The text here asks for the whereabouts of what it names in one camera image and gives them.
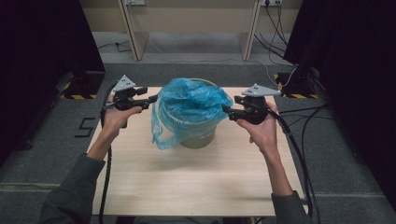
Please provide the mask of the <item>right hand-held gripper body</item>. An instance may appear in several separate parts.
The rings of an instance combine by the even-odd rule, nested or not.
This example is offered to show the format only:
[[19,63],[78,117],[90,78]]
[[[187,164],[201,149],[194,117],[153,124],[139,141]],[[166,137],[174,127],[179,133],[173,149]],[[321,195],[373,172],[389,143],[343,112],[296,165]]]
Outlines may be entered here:
[[247,117],[245,120],[254,125],[263,122],[268,114],[272,115],[275,119],[280,119],[280,116],[269,107],[265,100],[266,96],[276,94],[277,91],[275,90],[254,84],[244,90],[241,96],[235,95],[234,102],[243,107],[243,109],[235,109],[235,112],[246,113]]

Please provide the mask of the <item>black yellow striped stand base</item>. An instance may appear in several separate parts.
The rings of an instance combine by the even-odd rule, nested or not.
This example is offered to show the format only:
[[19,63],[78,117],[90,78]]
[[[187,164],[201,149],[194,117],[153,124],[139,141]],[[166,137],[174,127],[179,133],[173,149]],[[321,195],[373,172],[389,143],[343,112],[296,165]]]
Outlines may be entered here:
[[72,74],[61,91],[61,99],[84,100],[95,99],[104,80],[105,73],[98,71],[83,71]]
[[274,74],[274,78],[284,98],[318,99],[307,77],[296,77],[292,73],[277,73]]

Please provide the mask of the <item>blue plastic trash bag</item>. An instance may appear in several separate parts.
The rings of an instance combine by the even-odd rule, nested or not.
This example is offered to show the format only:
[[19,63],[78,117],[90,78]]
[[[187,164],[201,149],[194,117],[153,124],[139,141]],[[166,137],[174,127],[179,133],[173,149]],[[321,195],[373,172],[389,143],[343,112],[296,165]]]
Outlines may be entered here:
[[222,105],[233,105],[222,87],[200,78],[172,79],[161,88],[152,106],[152,142],[158,149],[170,149],[217,128],[227,118]]

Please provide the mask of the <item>wooden desk leg panel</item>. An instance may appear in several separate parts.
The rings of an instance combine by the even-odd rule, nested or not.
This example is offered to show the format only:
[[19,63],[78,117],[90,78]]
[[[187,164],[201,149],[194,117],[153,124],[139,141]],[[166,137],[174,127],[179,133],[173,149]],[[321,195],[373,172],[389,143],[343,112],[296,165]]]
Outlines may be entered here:
[[238,41],[243,61],[248,61],[250,58],[254,34],[258,23],[258,18],[260,16],[260,10],[261,0],[252,0],[251,8],[248,10],[247,14],[247,31],[238,34]]
[[143,6],[125,6],[123,0],[118,0],[118,3],[126,32],[129,35],[132,54],[136,61],[140,61],[149,40],[149,33],[142,32],[140,30],[140,27],[134,17],[133,8]]

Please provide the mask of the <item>person's right hand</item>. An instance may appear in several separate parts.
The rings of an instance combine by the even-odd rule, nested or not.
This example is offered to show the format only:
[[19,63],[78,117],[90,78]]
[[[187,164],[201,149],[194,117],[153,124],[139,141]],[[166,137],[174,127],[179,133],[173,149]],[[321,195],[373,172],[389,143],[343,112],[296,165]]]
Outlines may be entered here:
[[257,125],[244,119],[239,119],[236,123],[248,132],[249,142],[254,143],[263,155],[277,151],[276,119],[272,115],[268,114],[264,121]]

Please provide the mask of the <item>green plastic trash bin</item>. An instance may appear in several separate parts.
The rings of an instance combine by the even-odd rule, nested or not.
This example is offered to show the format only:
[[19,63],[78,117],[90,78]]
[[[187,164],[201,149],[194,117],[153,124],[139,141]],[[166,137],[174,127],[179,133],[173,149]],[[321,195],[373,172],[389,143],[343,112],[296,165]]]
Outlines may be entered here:
[[206,130],[204,133],[201,133],[200,135],[194,137],[190,137],[182,141],[180,144],[183,147],[190,149],[198,149],[198,148],[206,147],[214,139],[215,131],[216,128],[213,128],[212,130]]

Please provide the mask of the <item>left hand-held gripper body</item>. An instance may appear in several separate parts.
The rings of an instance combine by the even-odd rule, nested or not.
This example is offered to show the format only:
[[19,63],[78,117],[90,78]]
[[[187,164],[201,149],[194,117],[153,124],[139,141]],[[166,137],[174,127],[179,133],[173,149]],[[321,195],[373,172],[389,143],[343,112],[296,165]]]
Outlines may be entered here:
[[115,106],[118,110],[124,111],[137,106],[142,100],[135,100],[136,95],[142,95],[148,92],[147,87],[135,88],[135,83],[127,76],[122,76],[116,85],[112,88],[114,92],[112,101],[104,104],[104,109]]

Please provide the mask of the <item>black curtain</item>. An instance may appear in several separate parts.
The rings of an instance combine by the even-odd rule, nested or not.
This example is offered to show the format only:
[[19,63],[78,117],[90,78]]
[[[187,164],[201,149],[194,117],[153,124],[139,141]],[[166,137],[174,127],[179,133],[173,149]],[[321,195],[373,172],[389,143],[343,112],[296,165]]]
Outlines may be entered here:
[[317,69],[342,130],[396,211],[396,0],[303,0],[284,59]]
[[79,0],[0,0],[0,167],[25,141],[67,73],[103,62]]

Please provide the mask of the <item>person's left hand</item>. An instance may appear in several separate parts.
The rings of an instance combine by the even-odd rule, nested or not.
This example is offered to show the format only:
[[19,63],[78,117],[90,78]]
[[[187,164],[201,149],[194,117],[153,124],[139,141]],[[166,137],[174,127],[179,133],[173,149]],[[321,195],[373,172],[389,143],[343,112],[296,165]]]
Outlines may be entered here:
[[105,110],[101,135],[105,138],[116,138],[120,129],[127,123],[128,118],[141,112],[141,106],[135,106],[124,111],[118,110],[115,106],[108,107]]

